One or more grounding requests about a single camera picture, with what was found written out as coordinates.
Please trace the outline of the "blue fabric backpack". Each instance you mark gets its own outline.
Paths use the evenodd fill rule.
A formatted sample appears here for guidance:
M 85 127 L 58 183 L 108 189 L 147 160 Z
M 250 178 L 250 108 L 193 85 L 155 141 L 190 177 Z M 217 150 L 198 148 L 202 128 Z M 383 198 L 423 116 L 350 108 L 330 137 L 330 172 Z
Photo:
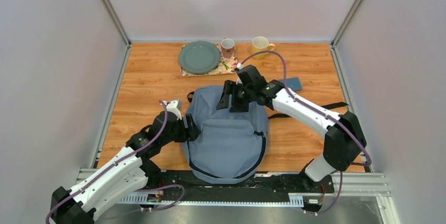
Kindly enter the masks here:
M 201 133 L 182 145 L 192 173 L 215 185 L 234 185 L 252 176 L 268 145 L 269 118 L 263 106 L 249 104 L 245 113 L 217 110 L 222 86 L 210 85 L 189 93 L 187 113 Z

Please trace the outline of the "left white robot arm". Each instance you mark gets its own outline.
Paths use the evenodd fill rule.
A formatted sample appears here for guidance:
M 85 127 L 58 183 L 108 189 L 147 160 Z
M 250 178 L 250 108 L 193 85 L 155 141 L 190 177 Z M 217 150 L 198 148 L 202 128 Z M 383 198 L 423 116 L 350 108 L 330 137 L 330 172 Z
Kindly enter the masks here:
M 160 169 L 151 158 L 170 142 L 194 141 L 200 134 L 191 114 L 182 116 L 179 99 L 160 104 L 163 110 L 153 123 L 133 134 L 109 162 L 69 189 L 52 193 L 46 223 L 95 223 L 130 193 L 144 187 L 157 190 Z

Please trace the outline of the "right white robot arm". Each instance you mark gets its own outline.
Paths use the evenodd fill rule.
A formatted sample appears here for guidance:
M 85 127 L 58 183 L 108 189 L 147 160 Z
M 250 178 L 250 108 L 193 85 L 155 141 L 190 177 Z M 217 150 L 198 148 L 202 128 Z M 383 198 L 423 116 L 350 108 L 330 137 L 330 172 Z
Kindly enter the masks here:
M 247 112 L 249 104 L 256 102 L 298 120 L 324 139 L 322 154 L 301 172 L 303 190 L 315 191 L 325 176 L 346 171 L 365 152 L 367 142 L 354 113 L 330 111 L 297 95 L 283 82 L 267 82 L 253 65 L 237 69 L 236 73 L 237 81 L 225 81 L 217 110 Z

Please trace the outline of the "teal wallet notebook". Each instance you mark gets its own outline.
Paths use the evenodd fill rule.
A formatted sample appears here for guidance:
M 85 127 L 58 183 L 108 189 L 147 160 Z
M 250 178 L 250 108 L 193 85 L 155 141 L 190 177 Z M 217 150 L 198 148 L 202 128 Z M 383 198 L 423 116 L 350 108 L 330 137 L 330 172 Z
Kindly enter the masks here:
M 300 91 L 303 89 L 301 81 L 298 77 L 280 79 L 279 81 L 283 84 L 286 84 L 287 88 L 294 92 L 297 92 L 297 91 Z

